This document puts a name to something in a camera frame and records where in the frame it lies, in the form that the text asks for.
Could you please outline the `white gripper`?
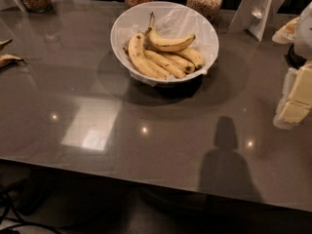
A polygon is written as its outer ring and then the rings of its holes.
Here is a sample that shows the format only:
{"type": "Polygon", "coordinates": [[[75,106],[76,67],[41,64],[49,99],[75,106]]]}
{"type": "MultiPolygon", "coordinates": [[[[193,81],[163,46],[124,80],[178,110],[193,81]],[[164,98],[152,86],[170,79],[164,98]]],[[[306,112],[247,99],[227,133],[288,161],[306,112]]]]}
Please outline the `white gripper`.
{"type": "Polygon", "coordinates": [[[305,63],[298,71],[290,67],[285,76],[282,97],[275,111],[273,125],[282,130],[291,130],[311,109],[312,64],[305,63]]]}

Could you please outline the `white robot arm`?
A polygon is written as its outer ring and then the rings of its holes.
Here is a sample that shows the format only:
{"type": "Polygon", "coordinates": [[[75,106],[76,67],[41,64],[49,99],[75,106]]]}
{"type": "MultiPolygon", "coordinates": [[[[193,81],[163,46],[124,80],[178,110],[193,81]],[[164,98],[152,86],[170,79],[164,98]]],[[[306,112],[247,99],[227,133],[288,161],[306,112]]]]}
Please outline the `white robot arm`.
{"type": "Polygon", "coordinates": [[[276,127],[290,130],[312,109],[312,2],[299,17],[282,26],[272,40],[291,45],[284,56],[288,71],[273,119],[276,127]]]}

